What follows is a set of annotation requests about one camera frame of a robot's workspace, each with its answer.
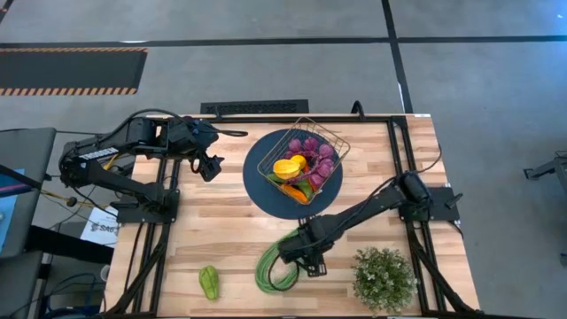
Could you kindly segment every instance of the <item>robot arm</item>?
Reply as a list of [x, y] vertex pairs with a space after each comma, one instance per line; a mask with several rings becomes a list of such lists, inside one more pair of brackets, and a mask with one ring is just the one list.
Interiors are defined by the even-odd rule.
[[298, 235], [278, 245], [284, 263], [297, 262], [308, 276], [327, 274], [322, 254], [332, 248], [343, 233], [382, 212], [403, 205], [425, 205], [430, 198], [427, 187], [414, 172], [393, 180], [377, 195], [335, 215], [316, 216], [298, 228]]
[[[114, 131], [65, 145], [59, 160], [61, 181], [73, 189], [95, 184], [134, 198], [130, 202], [112, 203], [129, 210], [130, 216], [119, 222], [140, 222], [168, 217], [176, 211], [179, 192], [166, 190], [160, 183], [140, 183], [103, 169], [99, 160], [117, 154], [145, 155], [148, 159], [188, 160], [194, 173], [206, 182], [221, 172], [223, 158], [206, 154], [206, 149], [219, 138], [219, 133], [246, 136], [246, 132], [222, 131], [208, 121], [178, 115], [167, 118], [133, 117], [123, 121]], [[193, 163], [198, 160], [198, 167]]]

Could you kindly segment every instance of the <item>metal bracket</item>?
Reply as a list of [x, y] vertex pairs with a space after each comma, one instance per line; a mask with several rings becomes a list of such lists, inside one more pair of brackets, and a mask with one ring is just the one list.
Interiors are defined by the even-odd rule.
[[119, 223], [174, 222], [179, 206], [179, 190], [172, 190], [167, 194], [167, 209], [160, 212], [153, 212], [148, 207], [138, 205], [135, 198], [127, 195], [122, 196], [120, 202], [112, 203], [112, 206], [118, 209]]
[[366, 115], [364, 115], [364, 108], [362, 108], [362, 104], [358, 100], [354, 101], [353, 108], [351, 109], [351, 114], [357, 114], [357, 113], [359, 120], [361, 121], [366, 120]]
[[458, 221], [461, 219], [456, 202], [462, 194], [454, 195], [450, 187], [429, 187], [431, 203], [427, 208], [400, 209], [402, 221], [426, 222], [426, 221]]
[[408, 118], [406, 116], [394, 115], [392, 121], [400, 128], [408, 128]]

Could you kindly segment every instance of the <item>gold wire basket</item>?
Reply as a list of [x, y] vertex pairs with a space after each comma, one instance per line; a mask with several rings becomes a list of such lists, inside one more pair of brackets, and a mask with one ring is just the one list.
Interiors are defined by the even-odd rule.
[[[317, 139], [319, 145], [322, 144], [329, 144], [334, 149], [334, 154], [332, 156], [333, 160], [333, 168], [330, 171], [329, 177], [325, 178], [322, 185], [319, 187], [317, 191], [314, 192], [313, 196], [308, 200], [307, 203], [302, 203], [295, 199], [292, 195], [290, 195], [287, 191], [284, 191], [276, 182], [273, 182], [268, 178], [268, 174], [272, 173], [274, 163], [277, 160], [281, 160], [285, 157], [285, 153], [288, 151], [288, 144], [292, 139], [298, 139], [301, 143], [308, 139], [309, 137], [313, 137]], [[309, 119], [308, 117], [299, 118], [285, 135], [276, 143], [274, 148], [268, 152], [268, 154], [260, 161], [258, 164], [258, 172], [264, 176], [264, 178], [274, 185], [278, 190], [282, 193], [287, 195], [289, 198], [293, 199], [295, 202], [301, 205], [309, 205], [313, 202], [317, 194], [324, 191], [323, 187], [330, 180], [332, 175], [335, 173], [335, 170], [340, 165], [343, 158], [347, 155], [347, 153], [351, 150], [351, 145], [345, 141], [344, 139], [338, 137], [333, 132], [329, 131], [328, 129], [324, 128], [320, 124], [317, 124], [313, 120]]]

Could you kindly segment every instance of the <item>potted plant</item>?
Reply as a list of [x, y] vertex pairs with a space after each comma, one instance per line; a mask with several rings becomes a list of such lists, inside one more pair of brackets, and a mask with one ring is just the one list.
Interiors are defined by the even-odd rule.
[[399, 250], [369, 247], [357, 253], [354, 295], [374, 314], [380, 310], [399, 314], [417, 293], [417, 280], [408, 261]]

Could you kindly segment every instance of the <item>wooden table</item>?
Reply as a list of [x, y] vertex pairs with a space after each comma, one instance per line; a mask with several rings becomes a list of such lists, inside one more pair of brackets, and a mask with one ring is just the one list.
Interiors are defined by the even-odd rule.
[[[210, 183], [204, 183], [199, 175], [192, 174], [189, 163], [183, 162], [179, 182], [182, 200], [177, 221], [171, 229], [158, 316], [370, 315], [353, 295], [352, 257], [356, 249], [375, 246], [399, 249], [409, 259], [405, 225], [397, 211], [385, 212], [348, 230], [325, 254], [327, 276], [308, 278], [302, 274], [291, 290], [266, 294], [254, 282], [256, 262], [273, 242], [297, 228], [298, 224], [297, 221], [272, 217], [253, 204], [243, 185], [242, 166], [256, 141], [269, 132], [288, 128], [290, 124], [215, 126], [244, 129], [249, 136], [220, 136], [219, 141], [209, 148], [209, 154], [226, 158], [222, 162], [222, 173]], [[336, 214], [359, 203], [382, 181], [395, 175], [392, 149], [383, 123], [325, 123], [323, 126], [351, 145], [351, 151], [343, 161], [344, 179], [340, 192], [323, 212]], [[439, 155], [431, 117], [408, 115], [408, 130], [417, 168], [429, 166]], [[401, 133], [397, 134], [397, 139], [404, 169], [408, 169]], [[155, 181], [158, 163], [138, 157], [133, 178], [143, 183]], [[442, 161], [421, 177], [429, 186], [447, 183]], [[439, 270], [466, 303], [478, 308], [461, 236], [447, 222], [431, 222], [430, 225]], [[108, 307], [114, 305], [123, 292], [137, 228], [138, 225], [129, 224], [120, 229], [105, 290]], [[144, 236], [141, 236], [131, 278], [137, 273], [143, 240]], [[206, 265], [219, 269], [221, 297], [216, 301], [207, 300], [198, 284], [198, 272]], [[434, 309], [431, 280], [425, 269], [423, 277], [430, 308]], [[142, 310], [149, 306], [152, 282], [150, 274]], [[404, 315], [419, 314], [415, 297]]]

